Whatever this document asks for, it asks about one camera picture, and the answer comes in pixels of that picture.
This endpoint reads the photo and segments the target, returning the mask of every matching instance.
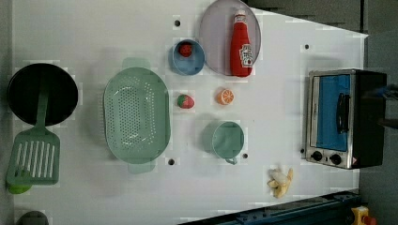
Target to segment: bottle cap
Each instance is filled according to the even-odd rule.
[[[240,10],[238,10],[238,11],[235,13],[235,16],[237,16],[237,15],[243,15],[243,16],[246,16],[246,11],[245,11],[245,10],[243,10],[243,9],[240,9]]]
[[[364,222],[366,225],[377,225],[375,218],[369,216],[363,217],[362,222]]]

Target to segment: toy strawberry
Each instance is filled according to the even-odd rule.
[[[187,95],[180,95],[177,100],[177,105],[182,109],[190,109],[193,107],[195,102],[193,98]]]
[[[184,57],[190,57],[192,54],[192,45],[189,42],[183,42],[179,45],[178,52]]]

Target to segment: oven knob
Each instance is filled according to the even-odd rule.
[[[315,161],[320,161],[322,159],[322,153],[315,151],[311,157],[315,160]]]
[[[333,155],[330,157],[331,162],[334,165],[339,165],[340,163],[342,163],[342,158],[339,155]]]

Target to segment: green measuring cup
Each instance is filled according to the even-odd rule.
[[[243,148],[245,135],[239,124],[230,121],[215,121],[204,131],[204,147],[226,162],[237,164],[236,156]]]

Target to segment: green spatula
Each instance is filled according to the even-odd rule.
[[[41,76],[37,122],[14,140],[8,165],[11,186],[53,185],[59,177],[59,138],[45,127],[49,87]]]

